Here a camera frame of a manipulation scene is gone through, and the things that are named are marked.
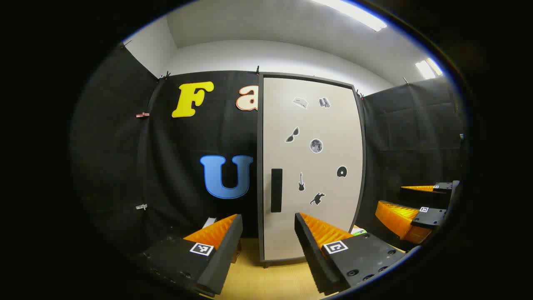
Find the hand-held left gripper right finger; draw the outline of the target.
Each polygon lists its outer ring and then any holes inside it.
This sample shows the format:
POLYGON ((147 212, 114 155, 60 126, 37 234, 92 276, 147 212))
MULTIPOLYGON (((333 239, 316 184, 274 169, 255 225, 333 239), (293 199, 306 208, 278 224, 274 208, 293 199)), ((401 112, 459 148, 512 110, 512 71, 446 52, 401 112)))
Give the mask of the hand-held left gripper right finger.
POLYGON ((296 213, 294 230, 320 293, 356 290, 402 264, 407 254, 371 233, 352 235, 306 213, 296 213))

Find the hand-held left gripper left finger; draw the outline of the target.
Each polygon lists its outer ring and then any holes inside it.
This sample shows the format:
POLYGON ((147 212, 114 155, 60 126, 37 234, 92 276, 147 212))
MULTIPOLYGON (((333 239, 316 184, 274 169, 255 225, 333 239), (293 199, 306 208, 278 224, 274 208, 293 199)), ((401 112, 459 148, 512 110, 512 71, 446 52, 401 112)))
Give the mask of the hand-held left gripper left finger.
POLYGON ((167 237, 141 253, 141 268, 167 285, 210 297, 221 294, 242 235, 233 214, 186 237, 167 237))

